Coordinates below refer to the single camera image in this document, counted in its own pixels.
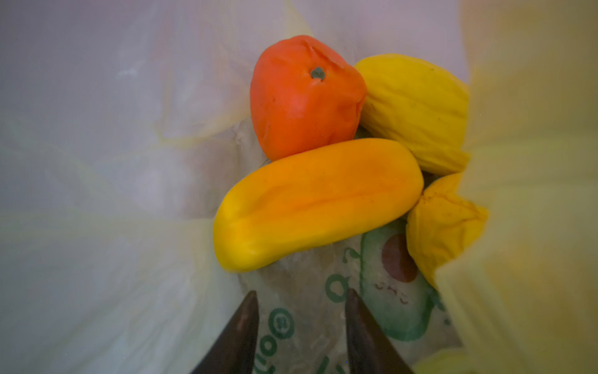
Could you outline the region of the yellow orange toy mango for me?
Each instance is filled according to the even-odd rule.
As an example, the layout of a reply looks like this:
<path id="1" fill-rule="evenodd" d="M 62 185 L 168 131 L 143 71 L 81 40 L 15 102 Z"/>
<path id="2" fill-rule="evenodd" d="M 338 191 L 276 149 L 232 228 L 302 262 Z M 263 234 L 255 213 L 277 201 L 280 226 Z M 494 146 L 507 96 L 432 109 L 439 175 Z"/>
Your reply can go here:
<path id="1" fill-rule="evenodd" d="M 274 161 L 224 197 L 213 226 L 216 258 L 229 272 L 257 270 L 388 224 L 423 188 L 415 157 L 393 140 L 351 140 Z"/>

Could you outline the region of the yellow translucent plastic bag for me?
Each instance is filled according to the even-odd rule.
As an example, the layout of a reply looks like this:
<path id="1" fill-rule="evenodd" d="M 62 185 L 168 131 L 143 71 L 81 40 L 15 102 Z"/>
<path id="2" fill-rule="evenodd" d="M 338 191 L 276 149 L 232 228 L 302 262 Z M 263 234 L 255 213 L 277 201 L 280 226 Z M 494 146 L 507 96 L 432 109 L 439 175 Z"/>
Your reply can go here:
<path id="1" fill-rule="evenodd" d="M 216 261 L 221 200 L 267 162 L 253 66 L 299 34 L 470 86 L 459 193 L 490 217 L 439 291 L 392 282 L 412 306 L 364 283 L 383 230 Z M 597 371 L 595 1 L 2 2 L 2 372 L 191 372 L 253 289 L 253 372 L 346 373 L 351 286 L 414 372 Z"/>

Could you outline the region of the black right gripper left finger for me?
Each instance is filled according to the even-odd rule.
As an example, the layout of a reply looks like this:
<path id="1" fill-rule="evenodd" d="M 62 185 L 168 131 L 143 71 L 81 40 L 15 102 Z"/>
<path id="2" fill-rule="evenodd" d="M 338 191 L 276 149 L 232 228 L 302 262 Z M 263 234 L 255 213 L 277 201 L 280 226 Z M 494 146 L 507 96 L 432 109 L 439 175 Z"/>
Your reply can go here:
<path id="1" fill-rule="evenodd" d="M 192 374 L 253 372 L 259 331 L 259 301 L 250 291 Z"/>

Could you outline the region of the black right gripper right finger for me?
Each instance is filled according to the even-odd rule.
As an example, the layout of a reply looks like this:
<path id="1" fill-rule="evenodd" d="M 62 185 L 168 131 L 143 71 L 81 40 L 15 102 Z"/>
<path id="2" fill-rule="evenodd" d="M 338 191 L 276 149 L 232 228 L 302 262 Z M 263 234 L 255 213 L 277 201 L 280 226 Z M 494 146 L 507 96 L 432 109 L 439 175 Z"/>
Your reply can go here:
<path id="1" fill-rule="evenodd" d="M 350 373 L 414 373 L 353 288 L 347 293 L 345 319 Z"/>

